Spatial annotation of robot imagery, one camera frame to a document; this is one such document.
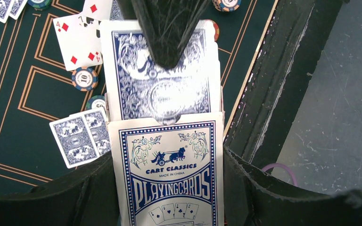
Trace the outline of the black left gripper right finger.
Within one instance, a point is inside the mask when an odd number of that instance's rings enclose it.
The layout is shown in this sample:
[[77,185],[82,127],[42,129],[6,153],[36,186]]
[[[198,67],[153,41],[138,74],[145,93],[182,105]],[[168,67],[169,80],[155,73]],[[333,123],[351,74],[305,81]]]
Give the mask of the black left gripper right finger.
[[308,191],[225,147],[224,211],[230,226],[362,226],[362,189],[333,195]]

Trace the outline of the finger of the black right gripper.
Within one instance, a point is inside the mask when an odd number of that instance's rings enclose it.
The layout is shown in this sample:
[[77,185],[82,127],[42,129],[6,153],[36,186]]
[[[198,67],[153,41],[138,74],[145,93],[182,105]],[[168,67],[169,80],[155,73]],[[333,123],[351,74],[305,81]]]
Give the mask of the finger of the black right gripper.
[[174,68],[184,52],[207,0],[118,0],[124,19],[136,19],[150,56],[159,66]]

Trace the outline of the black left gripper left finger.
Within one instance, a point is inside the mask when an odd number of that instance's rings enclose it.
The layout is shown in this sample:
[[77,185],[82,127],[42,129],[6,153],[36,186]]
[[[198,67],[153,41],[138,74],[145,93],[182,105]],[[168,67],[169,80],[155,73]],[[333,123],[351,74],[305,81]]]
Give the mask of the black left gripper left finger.
[[118,221],[110,152],[28,193],[0,197],[0,226],[116,226]]

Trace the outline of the orange red chip stack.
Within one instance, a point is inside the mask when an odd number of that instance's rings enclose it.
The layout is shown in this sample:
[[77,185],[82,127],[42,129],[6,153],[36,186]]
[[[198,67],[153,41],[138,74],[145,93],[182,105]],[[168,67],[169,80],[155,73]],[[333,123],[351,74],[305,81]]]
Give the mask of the orange red chip stack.
[[219,35],[220,35],[219,26],[214,20],[209,19],[209,21],[212,22],[212,24],[213,24],[213,27],[214,27],[214,30],[215,30],[215,32],[214,32],[214,40],[217,41],[218,38],[219,38]]

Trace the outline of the pink blue chip stack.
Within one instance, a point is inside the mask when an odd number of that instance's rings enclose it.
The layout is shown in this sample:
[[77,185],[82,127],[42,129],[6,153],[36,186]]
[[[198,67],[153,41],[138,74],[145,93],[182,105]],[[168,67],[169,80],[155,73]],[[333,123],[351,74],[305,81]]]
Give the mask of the pink blue chip stack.
[[241,5],[241,0],[212,0],[214,7],[221,12],[232,12]]

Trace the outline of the card protruding from box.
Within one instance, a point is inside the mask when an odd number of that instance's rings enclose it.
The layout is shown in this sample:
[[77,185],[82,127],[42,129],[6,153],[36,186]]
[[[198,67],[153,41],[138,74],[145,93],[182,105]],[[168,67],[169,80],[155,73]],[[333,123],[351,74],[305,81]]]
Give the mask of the card protruding from box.
[[198,22],[172,69],[153,61],[136,20],[105,20],[99,29],[112,121],[154,118],[174,123],[183,114],[220,111],[220,62],[212,22]]

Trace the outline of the blue white card deck box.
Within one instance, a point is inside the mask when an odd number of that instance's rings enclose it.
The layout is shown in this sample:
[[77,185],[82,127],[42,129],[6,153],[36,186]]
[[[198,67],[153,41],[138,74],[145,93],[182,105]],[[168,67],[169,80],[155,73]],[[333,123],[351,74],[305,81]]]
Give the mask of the blue white card deck box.
[[172,125],[108,105],[121,226],[223,226],[223,106]]

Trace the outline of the four of diamonds card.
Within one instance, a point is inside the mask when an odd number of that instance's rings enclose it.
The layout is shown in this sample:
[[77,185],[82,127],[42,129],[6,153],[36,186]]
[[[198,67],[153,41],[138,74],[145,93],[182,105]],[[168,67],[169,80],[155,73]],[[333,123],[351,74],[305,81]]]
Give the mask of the four of diamonds card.
[[60,51],[67,71],[79,67],[101,65],[100,38],[84,34],[80,30],[78,16],[82,14],[63,16],[53,19]]

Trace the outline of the pink blue chips small pile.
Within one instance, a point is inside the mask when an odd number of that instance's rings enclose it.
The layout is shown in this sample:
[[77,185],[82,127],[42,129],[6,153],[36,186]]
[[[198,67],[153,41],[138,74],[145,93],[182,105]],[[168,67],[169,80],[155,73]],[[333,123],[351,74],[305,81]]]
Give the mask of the pink blue chips small pile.
[[98,74],[91,67],[79,67],[72,72],[73,86],[80,91],[95,89],[99,83]]

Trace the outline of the seven of spades card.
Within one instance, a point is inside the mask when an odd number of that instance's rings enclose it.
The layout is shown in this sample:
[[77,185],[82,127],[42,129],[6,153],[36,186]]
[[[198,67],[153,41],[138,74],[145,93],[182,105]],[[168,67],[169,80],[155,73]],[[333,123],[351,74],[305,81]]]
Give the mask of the seven of spades card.
[[84,34],[91,35],[94,38],[100,38],[100,29],[99,25],[101,21],[88,17],[88,16],[78,16],[77,20],[79,22],[80,30]]

